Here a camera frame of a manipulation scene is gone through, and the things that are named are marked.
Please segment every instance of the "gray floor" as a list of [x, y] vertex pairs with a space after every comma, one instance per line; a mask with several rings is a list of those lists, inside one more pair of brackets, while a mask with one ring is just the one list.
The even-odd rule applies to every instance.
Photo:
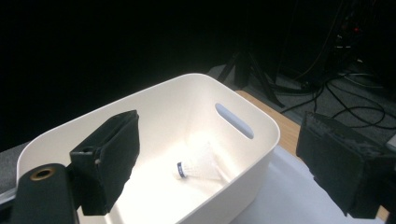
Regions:
[[[217, 78], [222, 71], [224, 65], [222, 66], [217, 66], [212, 68], [207, 74]], [[266, 96], [262, 93], [261, 87], [259, 85], [259, 82], [254, 78], [251, 77], [249, 79], [249, 85], [245, 87], [243, 90], [252, 94], [259, 100], [265, 102], [272, 108], [276, 109], [277, 111], [282, 111], [284, 108], [280, 108], [277, 105], [274, 105], [272, 102], [270, 102]], [[224, 81], [224, 84], [228, 86], [232, 90], [238, 90], [238, 88], [235, 87], [233, 84], [233, 71], [228, 75], [227, 79]], [[294, 83], [290, 81], [286, 77], [278, 77], [276, 81], [277, 85], [281, 86], [288, 86], [291, 88], [298, 88], [298, 83]], [[396, 104], [389, 99], [380, 97], [370, 91], [370, 89], [361, 87], [359, 85], [356, 85], [349, 80], [346, 80], [344, 78], [337, 79], [333, 82], [334, 85], [337, 87], [348, 90], [351, 92], [358, 93], [359, 95], [365, 96], [379, 104], [381, 104], [384, 109], [389, 112], [390, 114], [396, 115]], [[350, 95], [349, 93], [345, 93], [343, 91], [339, 91], [336, 88], [332, 87], [334, 89], [334, 92], [336, 92], [337, 95], [345, 102], [346, 105], [348, 106], [354, 106], [354, 105], [370, 105], [373, 106], [372, 103], [368, 103], [366, 100], [363, 100], [359, 97]], [[284, 104], [288, 108], [293, 105], [297, 105], [301, 102], [304, 102], [306, 100], [309, 100], [312, 98], [312, 95], [303, 95], [303, 96], [290, 96], [290, 95], [282, 95], [278, 94], [277, 95], [278, 100]], [[301, 107], [298, 107], [296, 109], [293, 109], [287, 113], [285, 113], [285, 116], [294, 120], [297, 123], [301, 124], [303, 115], [305, 111], [313, 111], [314, 104], [308, 104], [304, 105]], [[318, 110], [317, 112], [326, 116], [332, 116], [338, 111], [342, 110], [343, 107], [337, 103], [334, 99], [333, 96], [328, 91], [324, 91], [320, 97], [318, 98]], [[381, 114], [372, 110], [359, 110], [356, 111], [357, 114], [360, 116], [371, 120], [372, 122], [376, 122], [380, 117]], [[360, 121], [357, 119], [351, 117], [348, 113], [345, 113], [337, 118], [341, 122], [345, 123], [346, 125], [362, 125]], [[396, 120], [393, 118], [390, 118], [386, 116], [383, 121], [378, 123], [378, 125], [382, 126], [396, 126]], [[376, 142], [379, 144], [385, 144], [394, 134], [396, 134], [396, 130], [385, 130], [385, 129], [380, 129], [380, 128], [375, 128], [375, 127], [368, 127], [368, 128], [360, 128], [360, 129], [355, 129], [357, 132], [362, 133], [363, 135], [370, 137], [374, 139]], [[7, 150], [5, 152], [0, 153], [0, 194], [4, 193], [5, 191], [9, 189], [13, 189], [16, 186], [16, 165], [17, 165], [17, 160], [18, 157], [21, 154], [21, 151], [23, 148], [27, 145], [23, 144], [17, 147], [14, 147], [10, 150]]]

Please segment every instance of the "white container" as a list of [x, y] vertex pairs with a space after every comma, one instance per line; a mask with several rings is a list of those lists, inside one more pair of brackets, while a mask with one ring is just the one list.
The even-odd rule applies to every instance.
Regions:
[[[256, 197], [279, 128], [237, 93], [199, 74], [171, 79], [41, 134], [20, 155], [17, 178], [42, 164], [69, 164], [78, 143], [111, 116], [133, 109], [140, 117], [140, 155], [131, 179], [110, 214], [84, 217], [79, 209], [81, 223], [229, 223]], [[205, 142], [222, 180], [175, 179], [177, 159]]]

